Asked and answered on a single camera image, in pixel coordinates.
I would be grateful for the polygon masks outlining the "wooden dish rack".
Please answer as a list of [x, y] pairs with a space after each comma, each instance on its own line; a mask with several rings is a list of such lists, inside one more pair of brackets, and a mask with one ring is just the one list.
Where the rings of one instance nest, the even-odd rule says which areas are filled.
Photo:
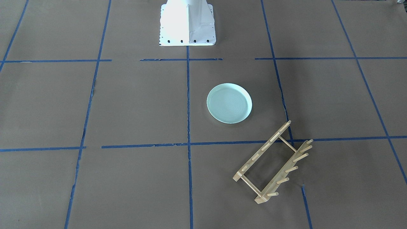
[[[297, 163], [309, 155], [309, 150], [313, 147], [313, 139], [306, 140], [301, 146], [295, 148], [284, 137], [283, 134], [289, 129], [291, 120], [284, 123], [267, 141], [264, 143], [239, 170], [234, 174], [233, 180], [242, 180], [245, 182], [257, 195], [254, 199], [257, 204], [262, 204], [270, 200], [272, 197], [279, 195], [277, 189], [284, 182], [289, 181], [290, 172], [296, 171], [299, 167]], [[282, 149], [281, 145], [274, 146], [276, 141], [281, 141], [282, 145], [288, 148], [282, 153], [274, 152], [276, 161], [272, 162], [272, 150]], [[256, 187], [250, 181], [247, 174], [254, 165], [260, 165], [262, 172], [266, 172], [266, 178], [271, 180], [264, 187]]]

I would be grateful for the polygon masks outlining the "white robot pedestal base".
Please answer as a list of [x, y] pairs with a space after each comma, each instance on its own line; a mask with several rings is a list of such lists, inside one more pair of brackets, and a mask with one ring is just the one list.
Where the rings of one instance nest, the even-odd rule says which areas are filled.
[[168, 0], [160, 9], [160, 46], [216, 44], [214, 10], [206, 0]]

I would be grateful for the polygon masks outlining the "light green round plate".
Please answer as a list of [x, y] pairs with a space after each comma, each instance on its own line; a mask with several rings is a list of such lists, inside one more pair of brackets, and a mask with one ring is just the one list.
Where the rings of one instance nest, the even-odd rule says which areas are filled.
[[250, 94], [243, 87], [231, 83], [212, 88], [207, 95], [206, 105], [213, 118], [226, 124], [242, 122], [253, 108]]

